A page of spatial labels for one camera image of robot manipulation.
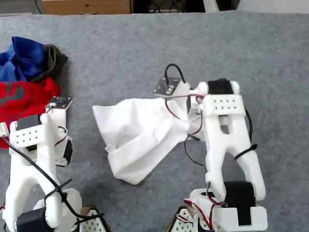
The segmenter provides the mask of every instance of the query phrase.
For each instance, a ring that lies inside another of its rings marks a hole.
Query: red wire
[[[204,96],[203,95],[200,95],[200,94],[195,94],[195,93],[191,93],[191,94],[188,94],[188,95],[182,95],[182,96],[176,96],[176,97],[168,97],[168,98],[165,98],[165,106],[166,106],[166,109],[177,119],[181,120],[174,112],[171,111],[171,109],[169,108],[168,106],[168,100],[169,99],[174,99],[174,98],[184,98],[184,97],[198,97],[198,98],[201,98],[203,99]]]
[[[62,126],[58,126],[58,128],[64,129],[64,131],[65,131],[65,133],[66,133],[66,136],[64,136],[63,139],[59,140],[59,141],[55,144],[55,146],[57,146],[59,143],[63,142],[63,141],[67,138],[67,136],[68,136],[68,131],[67,131],[67,129],[65,129],[65,128],[62,127]]]
[[[211,228],[211,225],[210,225],[209,221],[207,220],[207,217],[206,217],[205,213],[203,212],[203,210],[202,210],[197,204],[193,203],[193,202],[192,202],[191,200],[189,200],[189,199],[184,199],[183,201],[184,201],[186,204],[190,205],[190,206],[192,206],[192,204],[194,204],[194,206],[195,206],[195,207],[199,210],[199,212],[201,213],[201,215],[202,215],[204,221],[206,222],[208,228],[210,229],[210,228]]]
[[[208,195],[209,200],[214,204],[214,205],[221,205],[222,203],[216,202],[211,196]]]
[[[213,204],[211,206],[211,212],[209,213],[209,224],[210,224],[210,230],[213,230],[213,224],[212,224],[212,212],[213,212],[213,208],[215,207],[216,205]]]

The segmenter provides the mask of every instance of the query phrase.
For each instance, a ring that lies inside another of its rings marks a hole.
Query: blue cloth
[[[0,82],[30,81],[41,73],[44,63],[43,44],[12,37],[12,45],[0,53]]]

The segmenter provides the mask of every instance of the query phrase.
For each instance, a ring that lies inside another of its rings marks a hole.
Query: wire connector
[[[8,137],[10,135],[9,129],[5,122],[0,123],[0,137]]]

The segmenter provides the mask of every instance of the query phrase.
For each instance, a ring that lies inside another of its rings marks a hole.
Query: circuit board
[[[168,97],[172,96],[180,81],[181,81],[180,78],[172,77],[169,78],[169,84],[167,84],[165,78],[163,77],[159,80],[159,83],[156,85],[154,93],[156,95],[163,95]]]
[[[45,106],[48,108],[54,108],[54,109],[63,109],[67,110],[69,106],[72,104],[73,98],[71,97],[60,97],[60,96],[54,96]]]

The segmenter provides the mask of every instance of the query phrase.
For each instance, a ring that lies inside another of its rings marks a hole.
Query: black strap
[[[234,159],[237,160],[239,157],[243,156],[247,152],[256,150],[256,148],[257,144],[252,144],[251,147],[249,147],[247,150],[244,150],[243,152],[240,152],[238,155],[236,155]]]
[[[50,193],[48,193],[45,197],[44,197],[44,202],[46,203],[46,199],[49,198],[51,195],[53,195],[55,192],[58,192],[61,196],[62,202],[64,202],[64,200],[67,198],[67,193],[62,191],[62,188],[65,187],[66,185],[68,185],[70,182],[72,181],[72,179],[67,180],[66,182],[64,182],[62,185],[59,185],[57,188],[55,188],[53,191],[51,191]]]
[[[225,78],[209,81],[207,84],[209,94],[234,94],[230,81]]]

